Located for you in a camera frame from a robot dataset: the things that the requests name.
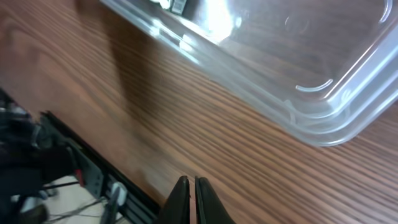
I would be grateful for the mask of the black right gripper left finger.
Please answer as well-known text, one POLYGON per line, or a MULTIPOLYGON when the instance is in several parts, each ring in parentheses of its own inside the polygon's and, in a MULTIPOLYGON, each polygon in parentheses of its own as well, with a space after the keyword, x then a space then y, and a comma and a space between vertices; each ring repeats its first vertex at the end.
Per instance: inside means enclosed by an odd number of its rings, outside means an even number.
POLYGON ((190 184, 186 175, 181 176, 162 207, 155 224, 190 223, 190 184))

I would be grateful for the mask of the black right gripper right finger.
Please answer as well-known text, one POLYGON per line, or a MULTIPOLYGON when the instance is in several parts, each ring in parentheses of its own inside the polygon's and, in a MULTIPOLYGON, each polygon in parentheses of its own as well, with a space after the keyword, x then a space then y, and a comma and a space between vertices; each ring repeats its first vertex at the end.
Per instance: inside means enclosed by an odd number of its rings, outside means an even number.
POLYGON ((195 177, 195 197, 197 224, 236 224, 207 178, 195 177))

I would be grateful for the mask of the green Zam-Buk ointment box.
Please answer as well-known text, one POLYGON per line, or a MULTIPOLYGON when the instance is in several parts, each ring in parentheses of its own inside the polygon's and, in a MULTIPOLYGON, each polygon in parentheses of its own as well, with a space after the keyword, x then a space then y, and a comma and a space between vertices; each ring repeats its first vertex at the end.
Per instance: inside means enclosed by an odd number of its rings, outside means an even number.
POLYGON ((159 4, 162 9, 171 13, 182 15, 185 9, 187 0, 150 0, 153 3, 159 4))

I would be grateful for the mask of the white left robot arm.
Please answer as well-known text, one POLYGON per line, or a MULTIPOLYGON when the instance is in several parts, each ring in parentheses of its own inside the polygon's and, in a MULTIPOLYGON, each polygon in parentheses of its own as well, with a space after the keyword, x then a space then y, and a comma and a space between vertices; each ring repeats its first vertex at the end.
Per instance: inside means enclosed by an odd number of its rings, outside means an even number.
POLYGON ((37 149, 32 143, 35 124, 29 114, 1 91, 1 223, 45 223, 45 205, 23 211, 29 198, 40 197, 44 185, 75 173, 71 154, 63 146, 37 149))

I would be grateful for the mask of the clear plastic container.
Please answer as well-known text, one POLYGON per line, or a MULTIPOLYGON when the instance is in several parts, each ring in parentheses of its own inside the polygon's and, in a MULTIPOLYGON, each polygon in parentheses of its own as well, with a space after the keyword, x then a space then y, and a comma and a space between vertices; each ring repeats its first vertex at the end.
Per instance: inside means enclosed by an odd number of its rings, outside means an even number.
POLYGON ((396 0, 105 0, 291 135, 351 140, 397 100, 396 0))

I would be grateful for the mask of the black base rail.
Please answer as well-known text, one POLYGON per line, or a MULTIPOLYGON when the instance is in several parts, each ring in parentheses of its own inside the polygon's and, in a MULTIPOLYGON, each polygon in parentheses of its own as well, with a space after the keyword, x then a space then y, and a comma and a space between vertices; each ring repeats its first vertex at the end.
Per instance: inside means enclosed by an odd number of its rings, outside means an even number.
POLYGON ((45 136, 53 145, 69 149, 79 168, 76 178, 98 200, 106 199, 101 223, 116 223, 121 214, 130 223, 151 224, 160 211, 160 206, 138 186, 120 173, 99 155, 89 144, 61 122, 51 112, 42 113, 40 123, 45 136))

